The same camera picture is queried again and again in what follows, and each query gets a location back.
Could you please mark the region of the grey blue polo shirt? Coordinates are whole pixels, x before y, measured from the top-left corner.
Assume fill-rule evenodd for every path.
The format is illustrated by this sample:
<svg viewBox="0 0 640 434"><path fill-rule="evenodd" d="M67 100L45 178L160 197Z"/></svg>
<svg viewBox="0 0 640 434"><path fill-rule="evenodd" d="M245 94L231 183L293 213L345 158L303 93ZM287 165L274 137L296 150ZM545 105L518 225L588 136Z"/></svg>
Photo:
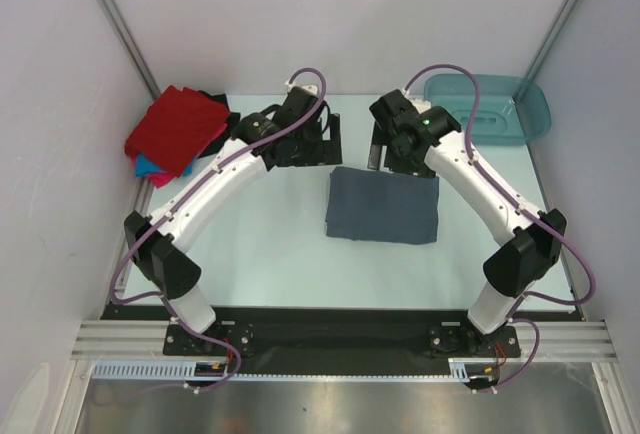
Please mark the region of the grey blue polo shirt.
<svg viewBox="0 0 640 434"><path fill-rule="evenodd" d="M352 241L437 241L439 179L339 166L330 174L326 235Z"/></svg>

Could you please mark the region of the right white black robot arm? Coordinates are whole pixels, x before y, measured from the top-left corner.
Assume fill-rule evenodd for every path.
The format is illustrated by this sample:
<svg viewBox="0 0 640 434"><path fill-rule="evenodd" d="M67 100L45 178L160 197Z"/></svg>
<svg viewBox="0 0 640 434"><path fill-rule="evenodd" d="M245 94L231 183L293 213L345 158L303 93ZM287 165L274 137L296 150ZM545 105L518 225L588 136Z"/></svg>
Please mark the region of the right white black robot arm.
<svg viewBox="0 0 640 434"><path fill-rule="evenodd" d="M369 166L395 173L439 176L484 222L497 251L482 266L486 281L467 312L463 347L484 355L497 343L524 292L558 262L566 230L563 214L540 210L520 197L482 156L465 144L460 123L443 107L393 90L373 102Z"/></svg>

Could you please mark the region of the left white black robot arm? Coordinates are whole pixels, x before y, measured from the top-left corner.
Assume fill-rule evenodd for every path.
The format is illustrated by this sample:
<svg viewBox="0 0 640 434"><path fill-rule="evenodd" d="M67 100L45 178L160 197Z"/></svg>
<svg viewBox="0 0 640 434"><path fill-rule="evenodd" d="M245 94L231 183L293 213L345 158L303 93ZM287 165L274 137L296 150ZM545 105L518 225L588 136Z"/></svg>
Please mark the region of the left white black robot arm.
<svg viewBox="0 0 640 434"><path fill-rule="evenodd" d="M242 118L176 196L149 215L134 211L125 219L128 261L188 326L185 339L197 352L214 351L221 330L189 250L225 203L272 169L341 163L340 119L329 112L321 88L288 83L284 101ZM326 122L323 114L329 114Z"/></svg>

